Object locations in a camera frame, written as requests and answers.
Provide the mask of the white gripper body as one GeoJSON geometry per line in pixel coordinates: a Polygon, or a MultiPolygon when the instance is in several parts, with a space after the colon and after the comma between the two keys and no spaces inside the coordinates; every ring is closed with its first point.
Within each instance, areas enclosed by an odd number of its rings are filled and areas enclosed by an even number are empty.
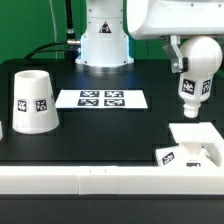
{"type": "Polygon", "coordinates": [[[127,0],[126,12],[136,40],[224,35],[224,0],[127,0]]]}

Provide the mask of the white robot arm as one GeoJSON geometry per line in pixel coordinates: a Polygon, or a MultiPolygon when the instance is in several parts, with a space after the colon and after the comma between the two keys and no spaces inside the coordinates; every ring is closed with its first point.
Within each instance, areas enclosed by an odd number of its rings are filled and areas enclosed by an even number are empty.
{"type": "Polygon", "coordinates": [[[86,0],[87,28],[81,36],[82,70],[130,68],[129,40],[161,38],[172,70],[184,70],[183,38],[224,36],[224,0],[86,0]]]}

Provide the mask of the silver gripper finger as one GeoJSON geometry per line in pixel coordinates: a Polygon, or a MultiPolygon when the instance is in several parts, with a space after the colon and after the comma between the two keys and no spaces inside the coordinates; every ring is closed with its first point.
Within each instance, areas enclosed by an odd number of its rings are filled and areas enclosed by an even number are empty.
{"type": "Polygon", "coordinates": [[[173,73],[188,71],[188,58],[182,55],[179,45],[180,37],[177,35],[171,35],[163,42],[163,50],[170,59],[171,71],[173,73]]]}

